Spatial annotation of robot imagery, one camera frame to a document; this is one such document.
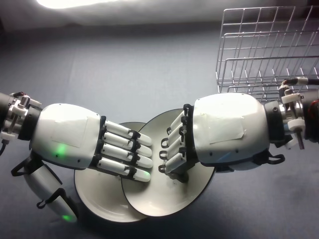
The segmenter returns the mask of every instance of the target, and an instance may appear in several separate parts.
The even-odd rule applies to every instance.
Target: back of robotic hand
[[[281,103],[263,105],[250,95],[227,93],[184,105],[161,142],[165,164],[159,171],[187,182],[187,170],[196,163],[217,172],[248,170],[285,161],[269,152],[270,143],[304,149],[303,139],[319,142],[318,90],[294,94],[288,83],[280,88]]]
[[[88,109],[41,103],[23,92],[0,93],[0,138],[3,153],[10,141],[30,140],[30,156],[11,173],[24,176],[33,192],[68,222],[76,222],[74,202],[66,196],[62,182],[43,161],[83,170],[91,168],[123,178],[148,182],[152,168],[152,140],[143,134],[106,120]]]

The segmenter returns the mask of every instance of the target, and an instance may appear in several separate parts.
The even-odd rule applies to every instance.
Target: metal wire basket
[[[319,79],[318,10],[319,6],[226,9],[216,63],[218,92],[246,93],[267,102],[279,99],[278,89],[286,78]],[[293,87],[295,92],[304,89]]]

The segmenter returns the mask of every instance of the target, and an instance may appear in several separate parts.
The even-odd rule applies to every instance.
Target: wire dish rack
[[[319,6],[226,9],[216,63],[219,93],[278,100],[286,78],[319,79]],[[312,86],[294,86],[294,92]]]

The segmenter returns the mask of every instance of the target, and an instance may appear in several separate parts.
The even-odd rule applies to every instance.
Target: white plate
[[[145,123],[128,122],[121,125],[139,131]],[[74,182],[80,199],[95,215],[120,223],[146,218],[126,200],[119,177],[93,169],[75,170]]]
[[[158,167],[163,164],[159,157],[162,150],[160,141],[167,137],[166,129],[180,114],[182,109],[165,112],[149,121],[140,132],[152,139],[153,168],[150,169],[149,183],[122,179],[124,194],[129,203],[140,213],[160,217],[180,211],[205,190],[214,175],[213,167],[204,167],[197,163],[188,171],[188,183],[172,180]]]

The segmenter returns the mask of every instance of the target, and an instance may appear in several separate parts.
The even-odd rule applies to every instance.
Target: bright light
[[[47,8],[70,8],[76,6],[93,5],[97,3],[110,2],[117,0],[37,0],[39,4]]]

